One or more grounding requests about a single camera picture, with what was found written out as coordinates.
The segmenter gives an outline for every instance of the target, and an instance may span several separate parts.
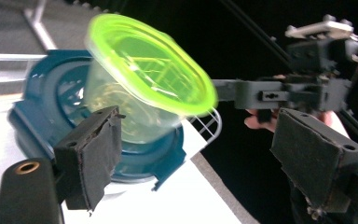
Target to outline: plastic cup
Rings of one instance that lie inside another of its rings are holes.
[[[91,112],[118,105],[122,139],[148,143],[216,105],[208,75],[168,36],[131,18],[103,14],[90,25],[94,57],[84,90]]]

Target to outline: black background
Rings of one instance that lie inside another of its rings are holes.
[[[288,25],[322,21],[326,14],[351,21],[358,35],[358,1],[235,1],[277,44],[285,47]],[[124,15],[144,21],[175,41],[211,78],[253,80],[287,68],[218,0],[129,1]],[[358,83],[348,103],[358,119]],[[272,133],[247,129],[245,111],[219,103],[220,136],[202,151],[241,204],[261,223],[292,223],[287,178],[269,152]]]

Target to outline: metal wire rack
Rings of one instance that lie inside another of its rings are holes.
[[[0,104],[10,105],[22,98],[22,88],[32,67],[46,55],[0,54]],[[213,109],[208,115],[188,121],[205,139],[206,146],[221,133],[222,120]]]

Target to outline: dark blue lid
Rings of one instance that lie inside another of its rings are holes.
[[[82,92],[91,59],[86,50],[52,50],[30,72],[23,101],[9,113],[27,157],[53,159],[52,147],[90,114],[82,104]],[[123,142],[112,180],[137,183],[155,177],[158,188],[183,163],[183,138],[180,127],[152,143]]]

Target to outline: plastic container lid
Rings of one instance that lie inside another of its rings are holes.
[[[217,104],[214,85],[168,35],[116,14],[95,17],[86,46],[94,59],[139,100],[184,116]]]

